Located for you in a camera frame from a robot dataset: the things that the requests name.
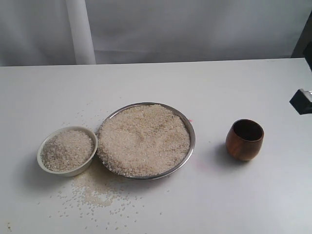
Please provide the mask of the brown wooden cup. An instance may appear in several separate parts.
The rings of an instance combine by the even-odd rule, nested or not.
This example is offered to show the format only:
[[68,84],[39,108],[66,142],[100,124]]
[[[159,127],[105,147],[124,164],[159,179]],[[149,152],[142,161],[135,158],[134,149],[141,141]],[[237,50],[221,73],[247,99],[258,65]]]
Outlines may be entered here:
[[250,161],[260,152],[263,138],[264,130],[257,122],[239,119],[226,136],[227,152],[237,160]]

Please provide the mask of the large steel rice plate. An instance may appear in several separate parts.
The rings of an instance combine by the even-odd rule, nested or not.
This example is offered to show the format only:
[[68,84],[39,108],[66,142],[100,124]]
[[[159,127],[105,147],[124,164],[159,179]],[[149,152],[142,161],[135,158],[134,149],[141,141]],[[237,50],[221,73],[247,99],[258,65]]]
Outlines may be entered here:
[[135,103],[109,115],[97,131],[97,155],[112,173],[134,180],[168,176],[195,148],[195,131],[178,110],[155,102]]

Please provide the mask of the spilled rice grains on table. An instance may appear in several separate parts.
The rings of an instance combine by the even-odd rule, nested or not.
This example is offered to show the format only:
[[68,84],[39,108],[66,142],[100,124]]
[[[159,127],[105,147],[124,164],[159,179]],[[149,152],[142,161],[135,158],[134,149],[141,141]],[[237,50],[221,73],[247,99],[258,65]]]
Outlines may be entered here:
[[[45,148],[45,145],[54,139],[55,136],[58,136],[62,133],[69,131],[82,132],[87,136],[91,142],[92,151],[89,155],[89,158],[78,167],[69,170],[69,171],[51,171],[46,168],[42,161],[42,150]],[[101,162],[97,156],[98,149],[98,138],[97,135],[90,129],[82,126],[69,126],[61,128],[59,130],[51,133],[40,145],[37,152],[37,162],[42,170],[45,172],[57,175],[60,177],[71,177],[73,179],[72,188],[73,188],[73,197],[63,204],[68,204],[69,207],[73,207],[73,202],[77,206],[88,205],[89,212],[94,213],[96,207],[107,207],[113,203],[113,200],[116,198],[121,198],[121,189],[111,188],[112,180],[107,182],[108,176],[117,176],[118,178],[123,179],[121,175],[112,173],[106,168],[106,165]]]

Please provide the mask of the small white ceramic bowl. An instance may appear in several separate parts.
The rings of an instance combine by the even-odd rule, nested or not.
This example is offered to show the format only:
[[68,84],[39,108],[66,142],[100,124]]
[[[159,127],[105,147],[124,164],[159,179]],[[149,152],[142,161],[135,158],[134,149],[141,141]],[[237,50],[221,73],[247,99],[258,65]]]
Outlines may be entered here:
[[97,147],[98,139],[93,131],[81,126],[65,127],[43,141],[37,162],[47,173],[73,177],[88,169]]

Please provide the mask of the dark object at right edge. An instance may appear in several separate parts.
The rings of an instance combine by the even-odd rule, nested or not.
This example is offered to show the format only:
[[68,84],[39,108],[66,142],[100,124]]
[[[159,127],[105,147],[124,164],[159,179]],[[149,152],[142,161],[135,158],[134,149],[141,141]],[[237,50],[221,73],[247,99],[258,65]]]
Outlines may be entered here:
[[312,69],[312,14],[305,24],[299,40],[293,50],[292,58],[304,58]]

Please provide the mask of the white pole behind table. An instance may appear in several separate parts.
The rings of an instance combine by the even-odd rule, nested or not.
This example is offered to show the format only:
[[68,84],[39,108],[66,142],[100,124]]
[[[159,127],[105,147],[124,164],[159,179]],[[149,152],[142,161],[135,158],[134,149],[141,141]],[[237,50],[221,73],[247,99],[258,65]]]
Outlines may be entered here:
[[76,64],[96,64],[85,0],[66,0]]

